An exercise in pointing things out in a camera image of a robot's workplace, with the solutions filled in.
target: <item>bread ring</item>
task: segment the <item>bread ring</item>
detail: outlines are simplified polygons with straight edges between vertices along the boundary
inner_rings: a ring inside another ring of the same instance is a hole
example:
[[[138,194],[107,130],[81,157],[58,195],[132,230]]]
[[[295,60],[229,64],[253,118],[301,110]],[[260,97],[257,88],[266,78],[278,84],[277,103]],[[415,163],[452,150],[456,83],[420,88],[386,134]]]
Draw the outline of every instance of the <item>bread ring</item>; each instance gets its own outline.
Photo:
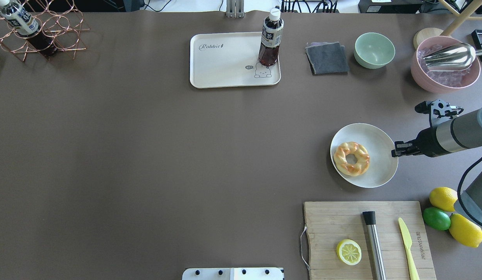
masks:
[[[353,154],[357,158],[357,163],[348,163],[346,161],[348,154]],[[337,169],[346,175],[355,177],[364,174],[369,169],[369,153],[363,145],[356,142],[344,142],[339,145],[333,158]]]

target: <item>plate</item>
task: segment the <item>plate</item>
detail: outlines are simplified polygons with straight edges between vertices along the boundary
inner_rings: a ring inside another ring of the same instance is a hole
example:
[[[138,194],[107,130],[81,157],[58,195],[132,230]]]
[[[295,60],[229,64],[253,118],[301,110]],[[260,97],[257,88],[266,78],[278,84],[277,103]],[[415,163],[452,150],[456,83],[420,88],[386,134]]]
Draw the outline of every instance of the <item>plate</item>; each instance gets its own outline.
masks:
[[[367,172],[352,177],[340,172],[333,156],[343,142],[354,141],[362,144],[370,155],[370,166]],[[340,129],[331,142],[331,161],[336,171],[346,181],[362,188],[376,188],[386,184],[393,178],[398,167],[398,158],[391,156],[395,144],[391,138],[372,124],[349,124]]]
[[[262,32],[198,34],[191,39],[189,81],[194,87],[272,86],[280,65],[258,62]]]

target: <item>metal scoop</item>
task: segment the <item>metal scoop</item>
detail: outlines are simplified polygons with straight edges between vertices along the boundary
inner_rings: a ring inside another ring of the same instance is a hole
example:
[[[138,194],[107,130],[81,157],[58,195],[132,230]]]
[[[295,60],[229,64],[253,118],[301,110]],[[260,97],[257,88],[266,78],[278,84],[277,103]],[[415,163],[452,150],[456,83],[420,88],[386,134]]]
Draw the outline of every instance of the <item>metal scoop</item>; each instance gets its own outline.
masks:
[[[429,71],[462,71],[468,69],[482,49],[466,43],[457,43],[424,56]]]

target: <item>soda bottle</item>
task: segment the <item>soda bottle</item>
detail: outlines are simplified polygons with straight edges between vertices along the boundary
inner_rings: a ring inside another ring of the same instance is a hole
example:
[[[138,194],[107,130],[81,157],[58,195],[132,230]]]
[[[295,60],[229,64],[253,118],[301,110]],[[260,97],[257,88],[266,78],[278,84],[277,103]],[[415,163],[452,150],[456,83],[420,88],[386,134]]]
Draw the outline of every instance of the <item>soda bottle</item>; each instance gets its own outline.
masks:
[[[42,32],[38,21],[16,0],[0,0],[0,15],[42,55],[51,56],[58,51],[54,39]]]
[[[280,10],[273,8],[270,15],[263,22],[262,42],[258,61],[264,66],[272,66],[279,57],[280,38],[284,21],[280,19]]]

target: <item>yellow knife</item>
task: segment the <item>yellow knife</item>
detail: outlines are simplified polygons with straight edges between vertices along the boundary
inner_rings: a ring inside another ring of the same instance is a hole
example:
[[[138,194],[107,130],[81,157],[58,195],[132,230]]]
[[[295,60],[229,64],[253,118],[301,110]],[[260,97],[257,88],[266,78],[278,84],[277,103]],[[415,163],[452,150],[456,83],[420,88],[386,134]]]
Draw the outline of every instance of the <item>yellow knife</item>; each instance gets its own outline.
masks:
[[[412,237],[410,237],[410,232],[408,232],[407,225],[402,218],[398,218],[398,223],[400,224],[401,238],[403,238],[403,245],[405,246],[405,253],[407,254],[408,273],[410,274],[410,280],[420,280],[419,275],[417,274],[417,269],[415,268],[412,252],[410,252],[410,247],[412,246]]]

